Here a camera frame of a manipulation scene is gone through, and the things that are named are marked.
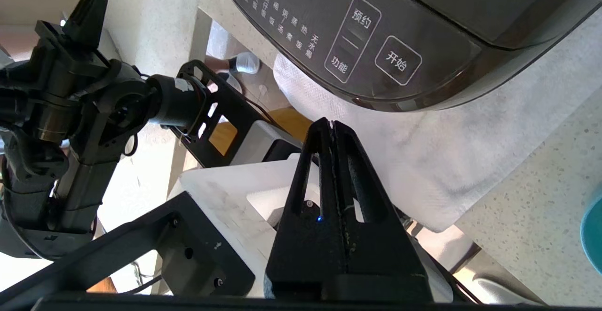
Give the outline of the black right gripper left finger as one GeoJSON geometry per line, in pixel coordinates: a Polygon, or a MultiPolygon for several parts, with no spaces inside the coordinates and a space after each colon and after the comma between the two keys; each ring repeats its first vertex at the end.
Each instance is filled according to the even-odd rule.
{"type": "Polygon", "coordinates": [[[277,299],[349,300],[348,172],[337,142],[338,123],[310,125],[286,198],[265,276],[277,299]],[[318,157],[318,213],[304,213],[310,167],[318,157]]]}

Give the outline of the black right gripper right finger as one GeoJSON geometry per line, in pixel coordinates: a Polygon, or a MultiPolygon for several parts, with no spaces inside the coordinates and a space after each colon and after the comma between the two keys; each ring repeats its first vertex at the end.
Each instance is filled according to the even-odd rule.
{"type": "Polygon", "coordinates": [[[428,275],[356,133],[333,123],[338,210],[345,270],[344,298],[432,302],[428,275]]]}

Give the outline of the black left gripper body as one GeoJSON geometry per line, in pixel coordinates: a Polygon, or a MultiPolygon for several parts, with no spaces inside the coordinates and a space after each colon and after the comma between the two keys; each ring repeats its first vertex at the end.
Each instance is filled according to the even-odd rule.
{"type": "Polygon", "coordinates": [[[39,84],[43,92],[62,98],[94,94],[114,80],[114,66],[99,51],[70,39],[64,27],[39,20],[37,48],[41,52],[39,84]]]}

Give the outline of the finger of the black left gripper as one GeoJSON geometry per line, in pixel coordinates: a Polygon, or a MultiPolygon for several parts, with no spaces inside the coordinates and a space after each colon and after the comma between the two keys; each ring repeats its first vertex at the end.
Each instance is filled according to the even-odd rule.
{"type": "Polygon", "coordinates": [[[79,0],[63,34],[78,47],[93,51],[99,47],[108,0],[79,0]]]}

